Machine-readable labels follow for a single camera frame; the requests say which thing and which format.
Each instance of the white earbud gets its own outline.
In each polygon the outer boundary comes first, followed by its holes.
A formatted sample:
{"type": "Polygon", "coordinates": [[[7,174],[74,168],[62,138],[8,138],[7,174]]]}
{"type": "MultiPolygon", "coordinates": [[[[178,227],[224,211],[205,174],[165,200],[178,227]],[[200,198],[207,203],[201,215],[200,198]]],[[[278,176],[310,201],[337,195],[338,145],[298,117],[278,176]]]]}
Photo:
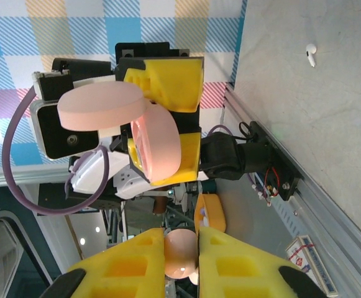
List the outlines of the white earbud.
{"type": "Polygon", "coordinates": [[[314,54],[317,52],[317,47],[315,45],[313,45],[312,43],[308,44],[306,47],[306,54],[307,54],[307,58],[310,62],[310,65],[312,67],[316,66],[316,61],[314,60],[314,54]]]}

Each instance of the orange ball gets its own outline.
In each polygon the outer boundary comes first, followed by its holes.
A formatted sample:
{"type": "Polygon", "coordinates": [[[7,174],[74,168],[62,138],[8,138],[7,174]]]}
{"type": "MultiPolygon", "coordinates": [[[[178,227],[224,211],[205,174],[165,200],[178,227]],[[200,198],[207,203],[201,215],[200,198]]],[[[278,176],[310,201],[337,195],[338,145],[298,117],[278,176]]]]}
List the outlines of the orange ball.
{"type": "Polygon", "coordinates": [[[198,267],[197,235],[187,229],[176,229],[164,238],[165,274],[169,278],[187,278],[198,267]]]}

